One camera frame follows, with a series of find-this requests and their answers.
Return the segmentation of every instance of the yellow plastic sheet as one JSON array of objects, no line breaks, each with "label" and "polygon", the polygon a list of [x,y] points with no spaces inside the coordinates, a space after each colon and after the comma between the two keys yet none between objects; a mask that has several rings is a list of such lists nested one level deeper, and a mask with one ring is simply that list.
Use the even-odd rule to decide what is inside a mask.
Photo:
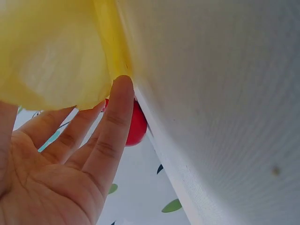
[{"label": "yellow plastic sheet", "polygon": [[0,100],[89,109],[130,75],[113,0],[0,0]]}]

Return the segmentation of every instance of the hand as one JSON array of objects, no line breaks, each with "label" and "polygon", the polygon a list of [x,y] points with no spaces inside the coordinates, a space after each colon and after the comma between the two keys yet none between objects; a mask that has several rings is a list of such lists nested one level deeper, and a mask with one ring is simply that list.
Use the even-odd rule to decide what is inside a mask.
[{"label": "hand", "polygon": [[0,224],[94,225],[102,211],[128,136],[134,91],[127,76],[113,84],[109,106],[80,111],[42,153],[73,108],[43,112],[12,132],[17,107],[0,102]]}]

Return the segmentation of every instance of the white surface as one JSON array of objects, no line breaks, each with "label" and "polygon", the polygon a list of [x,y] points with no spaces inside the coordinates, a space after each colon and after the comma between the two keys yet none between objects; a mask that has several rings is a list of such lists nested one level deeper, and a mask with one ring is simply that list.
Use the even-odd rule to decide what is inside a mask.
[{"label": "white surface", "polygon": [[190,220],[299,224],[300,2],[118,2],[138,98]]}]

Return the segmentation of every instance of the red ball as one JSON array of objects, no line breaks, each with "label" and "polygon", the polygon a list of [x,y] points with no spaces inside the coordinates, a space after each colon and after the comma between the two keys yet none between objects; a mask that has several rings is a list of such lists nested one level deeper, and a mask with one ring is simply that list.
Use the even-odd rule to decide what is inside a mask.
[{"label": "red ball", "polygon": [[134,146],[140,143],[146,135],[147,121],[138,102],[135,100],[133,105],[133,114],[126,146]]}]

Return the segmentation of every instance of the palm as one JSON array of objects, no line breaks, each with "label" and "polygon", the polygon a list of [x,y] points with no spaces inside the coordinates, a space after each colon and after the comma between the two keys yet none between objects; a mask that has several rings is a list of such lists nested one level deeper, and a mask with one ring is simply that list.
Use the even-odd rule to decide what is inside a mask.
[{"label": "palm", "polygon": [[[37,148],[45,138],[42,134],[38,137],[41,132],[33,128],[45,130],[51,124],[50,132],[44,131],[49,138],[71,109],[42,113],[14,131],[5,170],[1,170],[0,223],[95,224],[126,142],[131,101],[133,92],[127,94],[127,109],[121,113],[116,112],[112,104],[88,143],[80,149],[78,146],[102,106],[79,112],[62,135],[42,153]],[[75,133],[74,128],[81,128],[82,132]]]}]

